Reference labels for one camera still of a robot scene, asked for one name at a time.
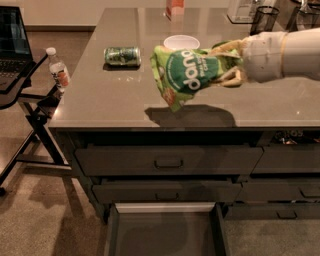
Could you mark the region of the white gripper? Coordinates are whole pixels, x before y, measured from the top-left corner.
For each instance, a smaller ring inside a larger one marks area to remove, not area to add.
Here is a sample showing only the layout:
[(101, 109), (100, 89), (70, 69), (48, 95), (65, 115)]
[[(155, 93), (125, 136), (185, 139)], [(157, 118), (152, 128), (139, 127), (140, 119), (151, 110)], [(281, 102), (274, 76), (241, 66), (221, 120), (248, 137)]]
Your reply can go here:
[(242, 56), (244, 69), (233, 67), (216, 83), (223, 87), (238, 87), (247, 78), (259, 83), (281, 79), (286, 37), (286, 32), (262, 32), (246, 39), (224, 41), (215, 45), (209, 51), (209, 56), (231, 53), (235, 50), (239, 56)]

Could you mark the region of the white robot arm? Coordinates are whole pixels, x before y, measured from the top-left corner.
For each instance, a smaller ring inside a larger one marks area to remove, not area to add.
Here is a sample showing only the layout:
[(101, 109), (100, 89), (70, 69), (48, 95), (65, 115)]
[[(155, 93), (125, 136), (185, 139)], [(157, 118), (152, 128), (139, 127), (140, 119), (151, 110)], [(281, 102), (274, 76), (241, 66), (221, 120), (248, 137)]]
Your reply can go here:
[(235, 57), (242, 61), (216, 80), (226, 76), (233, 87), (244, 81), (264, 83), (287, 77), (320, 80), (320, 29), (296, 32), (261, 32), (244, 39), (232, 40), (213, 47), (211, 56)]

